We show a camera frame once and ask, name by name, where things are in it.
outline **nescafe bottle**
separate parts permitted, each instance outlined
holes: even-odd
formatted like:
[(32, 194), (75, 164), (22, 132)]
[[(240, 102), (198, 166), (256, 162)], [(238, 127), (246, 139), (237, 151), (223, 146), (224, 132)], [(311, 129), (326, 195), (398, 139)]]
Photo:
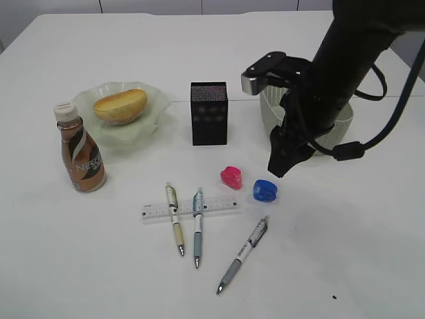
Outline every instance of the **nescafe bottle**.
[(105, 167), (92, 137), (71, 102), (54, 107), (58, 129), (62, 134), (62, 159), (74, 187), (81, 192), (100, 188), (106, 179)]

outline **white pen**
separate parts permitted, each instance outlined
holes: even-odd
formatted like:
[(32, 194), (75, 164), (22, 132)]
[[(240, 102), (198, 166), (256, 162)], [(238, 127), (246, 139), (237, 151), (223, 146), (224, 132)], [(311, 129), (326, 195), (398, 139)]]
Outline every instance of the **white pen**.
[(195, 260), (196, 269), (199, 268), (202, 257), (203, 210), (203, 192), (202, 189), (199, 188), (193, 197), (193, 217), (195, 218), (195, 234), (193, 235), (193, 258)]
[(267, 223), (268, 216), (265, 216), (265, 218), (263, 218), (258, 223), (257, 227), (255, 227), (255, 230), (252, 232), (248, 240), (242, 246), (238, 255), (233, 260), (233, 263), (230, 265), (230, 267), (226, 271), (226, 274), (221, 279), (220, 284), (217, 288), (217, 294), (220, 294), (227, 287), (227, 285), (230, 284), (230, 281), (232, 281), (234, 275), (236, 275), (240, 266), (242, 266), (242, 263), (245, 261), (250, 251), (255, 248), (260, 239), (263, 237), (264, 233), (267, 231)]
[(175, 189), (171, 187), (169, 183), (165, 186), (165, 191), (167, 192), (167, 201), (168, 207), (170, 210), (171, 223), (173, 224), (173, 231), (175, 241), (177, 243), (177, 248), (182, 256), (185, 255), (185, 242), (183, 240), (183, 232), (180, 226), (179, 214), (177, 213), (177, 208), (179, 205), (177, 204), (177, 196), (175, 194)]

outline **blue pen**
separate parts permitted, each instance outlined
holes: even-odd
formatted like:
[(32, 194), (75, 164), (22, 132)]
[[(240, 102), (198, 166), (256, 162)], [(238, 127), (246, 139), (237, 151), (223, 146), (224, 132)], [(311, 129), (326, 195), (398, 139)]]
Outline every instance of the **blue pen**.
[(195, 218), (195, 234), (193, 236), (193, 258), (195, 259), (195, 267), (199, 268), (202, 257), (202, 230), (204, 201), (202, 189), (199, 188), (193, 197), (193, 217)]

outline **black container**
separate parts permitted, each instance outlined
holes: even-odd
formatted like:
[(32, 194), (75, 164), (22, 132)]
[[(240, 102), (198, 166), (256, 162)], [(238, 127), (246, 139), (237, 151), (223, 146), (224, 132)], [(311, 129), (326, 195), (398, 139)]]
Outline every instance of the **black container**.
[(226, 82), (191, 83), (192, 142), (226, 145), (228, 100)]

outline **bread roll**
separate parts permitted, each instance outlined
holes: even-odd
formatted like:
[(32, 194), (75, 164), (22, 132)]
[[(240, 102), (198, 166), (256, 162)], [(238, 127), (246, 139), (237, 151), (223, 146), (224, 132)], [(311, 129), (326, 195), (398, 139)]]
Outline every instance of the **bread roll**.
[(133, 122), (146, 106), (147, 94), (138, 88), (109, 95), (94, 104), (95, 115), (114, 125)]

